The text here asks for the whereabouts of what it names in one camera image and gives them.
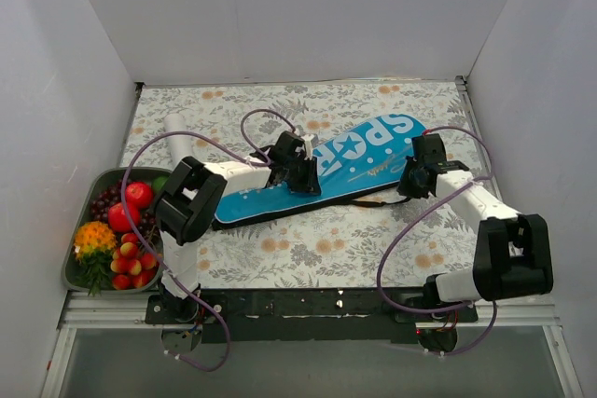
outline floral pattern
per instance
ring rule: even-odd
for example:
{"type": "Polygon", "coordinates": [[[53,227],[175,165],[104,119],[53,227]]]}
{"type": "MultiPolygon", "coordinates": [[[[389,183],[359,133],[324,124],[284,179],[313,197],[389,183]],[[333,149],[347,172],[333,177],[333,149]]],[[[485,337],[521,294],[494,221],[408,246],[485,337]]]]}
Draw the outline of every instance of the floral pattern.
{"type": "MultiPolygon", "coordinates": [[[[151,137],[164,132],[163,118],[177,112],[190,129],[229,149],[251,152],[239,131],[241,117],[271,108],[320,141],[389,113],[408,114],[427,128],[452,124],[468,128],[465,105],[451,82],[337,83],[326,85],[145,88],[132,123],[122,164],[151,137]]],[[[258,145],[272,144],[285,123],[272,116],[251,117],[246,126],[258,145]]],[[[457,131],[443,131],[450,152],[475,174],[482,171],[478,149],[457,131]]],[[[198,140],[195,156],[227,157],[198,140]]],[[[150,147],[140,166],[171,168],[165,141],[150,147]]],[[[394,201],[394,190],[367,200],[394,201]]],[[[197,269],[209,288],[373,287],[377,267],[392,239],[434,199],[412,200],[376,209],[328,207],[276,221],[226,231],[208,231],[198,242],[197,269]]],[[[427,276],[471,266],[475,234],[450,208],[442,207],[416,226],[390,255],[386,286],[418,286],[427,276]]]]}

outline white paper roll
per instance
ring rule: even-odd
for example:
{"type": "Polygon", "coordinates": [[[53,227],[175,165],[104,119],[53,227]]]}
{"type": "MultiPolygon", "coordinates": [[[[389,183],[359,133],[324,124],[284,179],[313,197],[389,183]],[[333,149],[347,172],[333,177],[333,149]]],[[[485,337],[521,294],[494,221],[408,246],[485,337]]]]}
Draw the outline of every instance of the white paper roll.
{"type": "MultiPolygon", "coordinates": [[[[185,118],[180,114],[169,114],[164,118],[164,128],[166,128],[166,132],[171,132],[173,130],[187,130],[187,123],[185,123],[185,118]]],[[[176,168],[178,162],[186,156],[193,155],[193,146],[191,145],[189,136],[172,135],[166,137],[166,140],[170,147],[173,168],[176,168]]]]}

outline green fruit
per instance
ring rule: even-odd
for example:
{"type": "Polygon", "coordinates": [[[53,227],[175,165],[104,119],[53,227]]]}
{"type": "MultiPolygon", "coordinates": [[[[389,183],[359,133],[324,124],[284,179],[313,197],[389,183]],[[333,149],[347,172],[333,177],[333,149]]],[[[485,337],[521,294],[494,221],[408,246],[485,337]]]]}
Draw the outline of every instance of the green fruit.
{"type": "Polygon", "coordinates": [[[156,177],[153,182],[151,183],[151,189],[153,190],[154,194],[158,194],[160,190],[164,188],[164,184],[168,180],[168,176],[160,176],[156,177]]]}

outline blue pouch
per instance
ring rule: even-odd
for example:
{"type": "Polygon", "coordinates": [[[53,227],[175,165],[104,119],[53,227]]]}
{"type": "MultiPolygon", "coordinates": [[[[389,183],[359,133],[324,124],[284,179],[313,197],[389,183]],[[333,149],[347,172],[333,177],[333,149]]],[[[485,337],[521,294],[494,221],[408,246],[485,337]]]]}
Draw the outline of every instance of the blue pouch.
{"type": "Polygon", "coordinates": [[[214,227],[246,226],[350,203],[351,199],[395,186],[406,156],[412,156],[410,139],[424,130],[421,122],[400,114],[361,123],[314,148],[321,196],[291,193],[284,183],[234,193],[220,200],[214,227]]]}

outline white wall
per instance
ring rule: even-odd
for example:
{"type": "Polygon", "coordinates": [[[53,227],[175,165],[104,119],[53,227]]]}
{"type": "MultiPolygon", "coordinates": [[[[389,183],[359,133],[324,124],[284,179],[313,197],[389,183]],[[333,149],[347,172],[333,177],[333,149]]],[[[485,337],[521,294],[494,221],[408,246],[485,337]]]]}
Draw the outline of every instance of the white wall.
{"type": "Polygon", "coordinates": [[[0,395],[41,391],[60,269],[91,180],[114,166],[134,84],[88,0],[0,0],[0,395]]]}
{"type": "Polygon", "coordinates": [[[505,198],[550,227],[556,303],[597,396],[597,0],[508,0],[469,78],[505,198]]]}
{"type": "Polygon", "coordinates": [[[506,0],[90,0],[135,81],[470,72],[506,0]]]}

